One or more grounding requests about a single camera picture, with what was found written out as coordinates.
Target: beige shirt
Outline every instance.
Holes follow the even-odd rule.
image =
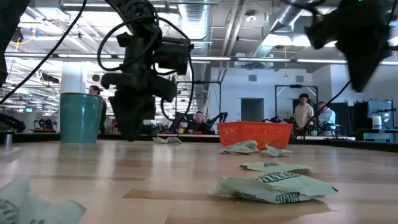
[[[312,116],[313,108],[308,103],[298,105],[294,110],[294,118],[300,128],[303,128]]]

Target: ceiling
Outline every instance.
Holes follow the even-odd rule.
[[[82,0],[63,0],[62,5],[58,1],[32,0],[30,7],[21,17],[21,32],[24,36],[20,44],[10,43],[7,52],[47,53],[57,43],[61,35],[74,20],[80,9]],[[316,58],[336,59],[341,54],[332,47],[324,47],[313,50],[301,41],[304,26],[311,23],[310,14],[303,12],[293,22],[290,30],[279,29],[274,34],[268,35],[270,25],[280,16],[280,12],[286,9],[280,0],[212,0],[191,1],[171,0],[152,1],[158,9],[159,16],[168,19],[178,28],[184,31],[195,44],[193,55],[240,55],[245,57],[258,57],[258,49],[262,45],[269,49],[263,57],[277,58]],[[329,12],[337,6],[339,0],[327,1],[319,8],[321,12]],[[102,0],[88,0],[88,5],[77,25],[63,41],[55,52],[56,54],[96,54],[103,37],[116,25],[121,23],[120,17],[113,12]],[[162,32],[166,37],[179,37],[172,28],[163,22],[160,23]],[[103,54],[123,54],[124,49],[118,46],[115,36],[128,30],[123,27],[119,29],[106,43]],[[5,95],[8,89],[19,83],[39,63],[38,59],[31,58],[7,58],[7,67],[10,75],[7,85],[2,89]],[[102,75],[102,69],[95,62],[82,62],[87,71],[86,85],[99,85],[94,82],[94,74]],[[112,67],[118,62],[105,62],[106,67]],[[194,63],[196,80],[209,80],[211,77],[210,67],[218,67],[220,63]],[[267,64],[266,69],[300,68],[312,73],[318,70],[322,64],[300,64],[300,63],[273,63]],[[21,90],[8,102],[9,105],[38,104],[42,105],[42,113],[51,114],[56,112],[59,102],[60,85],[44,82],[40,77],[46,73],[61,80],[62,61],[49,59],[40,73],[28,81]],[[191,81],[190,75],[177,77],[180,81]],[[187,106],[190,84],[179,85],[181,94],[177,100],[177,111],[185,111]],[[197,85],[195,88],[194,104],[191,111],[205,110],[207,102],[206,85]],[[113,96],[114,89],[104,90],[102,95],[107,98]],[[160,100],[157,99],[157,113],[161,114],[159,108]],[[108,103],[108,113],[112,113]],[[169,114],[174,113],[175,103],[166,106]]]

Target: door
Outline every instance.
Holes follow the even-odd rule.
[[[264,99],[241,99],[241,121],[264,119]]]

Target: metal frame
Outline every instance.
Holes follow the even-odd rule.
[[[192,83],[190,81],[177,81],[177,86],[179,83]],[[217,81],[212,81],[212,82],[206,82],[206,81],[194,81],[195,85],[205,85],[205,84],[212,84],[212,83],[217,83],[220,87],[220,92],[219,92],[219,99],[220,99],[220,103],[218,104],[218,112],[221,112],[221,82],[217,82]],[[175,109],[174,109],[174,114],[177,114],[177,98],[178,95],[175,97]]]
[[[277,91],[278,87],[283,87],[281,91]],[[277,98],[278,96],[287,88],[307,88],[314,96],[315,100],[318,105],[318,86],[313,86],[313,85],[275,85],[275,116],[278,116],[278,103],[277,103]],[[315,117],[318,121],[318,113],[315,113]],[[319,131],[319,123],[317,122],[317,131]]]

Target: white column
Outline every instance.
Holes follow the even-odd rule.
[[[86,77],[84,62],[63,62],[60,95],[62,93],[86,93]],[[61,127],[59,119],[57,123],[59,132]]]
[[[24,133],[33,133],[32,129],[34,129],[34,121],[37,119],[36,111],[36,106],[26,106],[23,120],[26,126]]]

